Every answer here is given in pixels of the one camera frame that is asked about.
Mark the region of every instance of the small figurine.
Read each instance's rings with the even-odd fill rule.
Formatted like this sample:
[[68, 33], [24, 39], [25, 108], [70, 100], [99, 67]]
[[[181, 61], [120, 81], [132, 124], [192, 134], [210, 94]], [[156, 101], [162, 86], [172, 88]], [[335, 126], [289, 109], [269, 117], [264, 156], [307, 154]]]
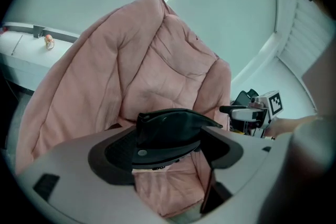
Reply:
[[55, 42], [54, 42], [53, 37], [51, 35], [46, 35], [46, 37], [44, 38], [44, 41], [46, 42], [47, 50], [51, 50], [55, 45]]

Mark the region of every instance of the white window blind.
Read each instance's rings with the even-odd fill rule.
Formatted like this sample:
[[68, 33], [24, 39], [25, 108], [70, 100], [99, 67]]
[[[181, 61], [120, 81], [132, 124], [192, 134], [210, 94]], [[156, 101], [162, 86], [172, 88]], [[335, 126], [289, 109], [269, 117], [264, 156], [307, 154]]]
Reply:
[[280, 60], [301, 78], [331, 42], [335, 22], [314, 2], [297, 0], [295, 17]]

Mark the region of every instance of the pink comforter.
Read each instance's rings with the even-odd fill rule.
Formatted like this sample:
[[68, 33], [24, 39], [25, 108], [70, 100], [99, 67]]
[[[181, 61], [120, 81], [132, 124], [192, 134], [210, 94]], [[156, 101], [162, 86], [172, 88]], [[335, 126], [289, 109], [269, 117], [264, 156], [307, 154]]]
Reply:
[[[136, 0], [84, 31], [50, 69], [24, 113], [16, 171], [63, 141], [134, 124], [140, 112], [188, 108], [227, 128], [218, 107], [229, 104], [230, 81], [228, 64], [164, 0]], [[168, 217], [203, 200], [209, 167], [200, 152], [134, 176], [141, 199]]]

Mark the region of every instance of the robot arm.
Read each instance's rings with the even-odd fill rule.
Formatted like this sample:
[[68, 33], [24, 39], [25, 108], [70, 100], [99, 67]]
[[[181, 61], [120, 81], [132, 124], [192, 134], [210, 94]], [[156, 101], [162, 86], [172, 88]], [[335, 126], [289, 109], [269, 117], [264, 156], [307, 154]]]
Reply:
[[283, 111], [283, 105], [279, 91], [271, 91], [252, 97], [247, 106], [221, 106], [219, 110], [229, 115], [235, 129], [264, 138], [265, 129]]
[[[275, 116], [282, 110], [275, 96], [280, 100], [278, 92], [257, 96], [252, 103], [266, 106], [230, 108], [230, 116], [264, 127], [270, 111], [276, 109]], [[19, 185], [57, 223], [165, 223], [137, 196], [132, 170], [160, 169], [201, 150], [211, 168], [201, 214], [222, 208], [199, 222], [231, 219], [241, 215], [239, 208], [249, 212], [243, 222], [256, 223], [290, 136], [271, 141], [237, 135], [188, 109], [140, 113], [136, 124], [55, 146], [18, 176]], [[229, 199], [234, 210], [224, 206]]]

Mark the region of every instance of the hand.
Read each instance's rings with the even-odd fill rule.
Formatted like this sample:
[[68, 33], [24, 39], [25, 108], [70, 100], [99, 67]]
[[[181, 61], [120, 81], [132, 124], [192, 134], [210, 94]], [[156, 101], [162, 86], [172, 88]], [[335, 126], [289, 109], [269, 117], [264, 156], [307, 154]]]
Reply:
[[295, 128], [303, 123], [313, 121], [317, 116], [308, 116], [301, 119], [279, 119], [275, 117], [270, 126], [265, 130], [265, 136], [277, 137], [283, 133], [292, 133]]

